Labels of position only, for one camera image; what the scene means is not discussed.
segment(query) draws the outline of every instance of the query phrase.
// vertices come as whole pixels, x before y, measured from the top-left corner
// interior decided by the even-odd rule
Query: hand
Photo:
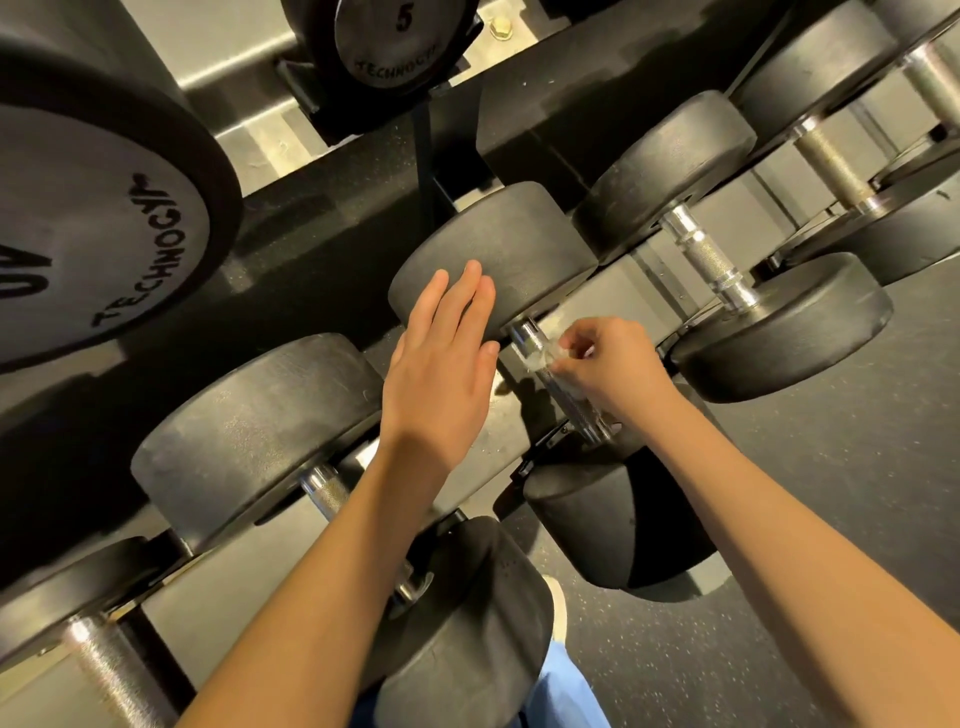
[[[558,343],[569,358],[556,360],[550,370],[641,432],[649,431],[660,409],[678,396],[653,342],[636,321],[581,319]]]
[[[500,346],[483,343],[496,292],[482,274],[470,261],[449,291],[447,272],[434,274],[383,385],[381,447],[421,451],[447,473],[467,456],[490,409]]]

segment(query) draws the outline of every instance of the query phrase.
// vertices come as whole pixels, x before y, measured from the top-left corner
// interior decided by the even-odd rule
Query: gray circular label
[[[0,364],[120,327],[204,257],[200,192],[99,127],[0,105]]]
[[[334,25],[337,53],[362,84],[409,84],[436,65],[465,8],[465,0],[340,0]]]

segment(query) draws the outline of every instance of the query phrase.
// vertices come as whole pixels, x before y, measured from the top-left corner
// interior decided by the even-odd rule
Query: bolt
[[[514,36],[514,24],[509,17],[498,15],[490,21],[490,32],[497,40],[510,40]]]

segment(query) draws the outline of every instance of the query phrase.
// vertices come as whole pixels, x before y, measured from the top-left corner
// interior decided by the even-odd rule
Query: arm
[[[960,636],[680,395],[640,324],[583,320],[560,345],[556,373],[644,436],[825,707],[857,725],[960,725]]]
[[[400,563],[487,417],[499,347],[481,344],[493,282],[471,262],[444,294],[447,283],[438,272],[397,344],[370,467],[181,728],[347,725]]]

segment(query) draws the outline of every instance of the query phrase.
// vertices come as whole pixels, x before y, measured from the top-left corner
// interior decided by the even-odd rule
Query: number 5
[[[413,3],[404,3],[400,6],[400,12],[396,14],[396,29],[399,33],[410,30],[410,25],[414,21],[414,16],[410,14],[413,8]]]

